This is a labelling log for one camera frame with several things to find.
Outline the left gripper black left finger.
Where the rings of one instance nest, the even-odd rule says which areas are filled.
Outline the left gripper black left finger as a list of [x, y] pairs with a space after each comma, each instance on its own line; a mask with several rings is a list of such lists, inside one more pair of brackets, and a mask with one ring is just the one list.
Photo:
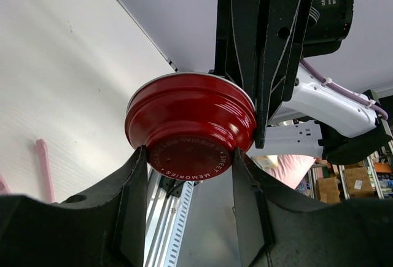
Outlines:
[[1, 196], [2, 266], [142, 266], [147, 155], [62, 203]]

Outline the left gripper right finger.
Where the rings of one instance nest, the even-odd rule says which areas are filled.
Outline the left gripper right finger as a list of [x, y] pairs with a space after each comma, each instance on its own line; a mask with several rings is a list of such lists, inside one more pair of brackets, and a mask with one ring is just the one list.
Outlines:
[[242, 266], [391, 266], [392, 201], [327, 204], [262, 171], [236, 149], [233, 199]]

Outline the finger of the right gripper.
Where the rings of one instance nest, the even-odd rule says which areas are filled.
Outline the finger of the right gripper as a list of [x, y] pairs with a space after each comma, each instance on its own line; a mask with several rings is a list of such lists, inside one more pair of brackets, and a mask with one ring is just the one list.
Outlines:
[[232, 77], [251, 100], [256, 100], [255, 48], [260, 0], [230, 0], [235, 66]]
[[257, 28], [255, 146], [264, 148], [267, 126], [282, 103], [291, 34], [300, 0], [260, 0]]

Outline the pink metal tongs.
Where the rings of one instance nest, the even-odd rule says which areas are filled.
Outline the pink metal tongs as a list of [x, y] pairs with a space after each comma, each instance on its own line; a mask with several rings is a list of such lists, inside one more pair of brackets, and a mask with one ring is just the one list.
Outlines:
[[49, 152], [43, 139], [1, 141], [1, 195], [30, 194], [35, 185], [39, 198], [55, 201]]

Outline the silver tin lid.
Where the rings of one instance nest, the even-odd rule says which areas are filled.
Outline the silver tin lid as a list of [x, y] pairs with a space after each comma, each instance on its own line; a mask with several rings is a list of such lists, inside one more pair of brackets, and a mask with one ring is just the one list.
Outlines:
[[201, 181], [224, 173], [235, 149], [247, 152], [257, 127], [250, 97], [234, 83], [199, 72], [167, 74], [131, 97], [125, 134], [132, 148], [145, 146], [156, 172]]

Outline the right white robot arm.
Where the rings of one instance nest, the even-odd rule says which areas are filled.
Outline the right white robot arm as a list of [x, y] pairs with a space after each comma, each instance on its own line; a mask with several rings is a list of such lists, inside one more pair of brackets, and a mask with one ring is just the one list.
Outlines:
[[392, 139], [371, 94], [347, 90], [306, 59], [337, 51], [354, 0], [218, 0], [214, 72], [251, 100], [255, 154], [361, 161]]

